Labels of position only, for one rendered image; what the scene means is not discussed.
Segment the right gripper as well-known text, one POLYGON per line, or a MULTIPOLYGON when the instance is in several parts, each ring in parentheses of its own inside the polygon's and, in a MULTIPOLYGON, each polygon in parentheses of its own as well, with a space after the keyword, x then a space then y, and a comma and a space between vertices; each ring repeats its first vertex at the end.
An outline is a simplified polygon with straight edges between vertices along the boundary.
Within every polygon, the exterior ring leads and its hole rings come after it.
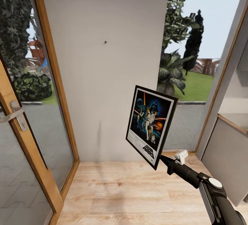
POLYGON ((159 158, 162 160, 162 162, 168 167, 167 174, 171 175, 173 173, 176 173, 178 176, 180 176, 182 179, 187 181, 188 174, 192 168, 188 167, 187 165, 178 164, 175 163, 175 160, 168 158, 164 155, 159 156, 159 158))

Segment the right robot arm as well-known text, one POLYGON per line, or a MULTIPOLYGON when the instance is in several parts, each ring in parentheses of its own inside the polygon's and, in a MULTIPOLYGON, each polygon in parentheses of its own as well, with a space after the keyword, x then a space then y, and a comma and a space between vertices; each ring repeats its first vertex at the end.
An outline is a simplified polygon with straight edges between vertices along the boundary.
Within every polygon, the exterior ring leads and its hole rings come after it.
POLYGON ((167 174, 176 173, 196 189, 199 188, 212 225, 247 225, 241 213, 235 211, 227 199, 226 191, 218 180, 202 172, 197 173, 184 164, 184 158, 188 156, 187 150, 181 150, 174 156, 175 160, 164 155, 159 158, 168 167, 167 174))

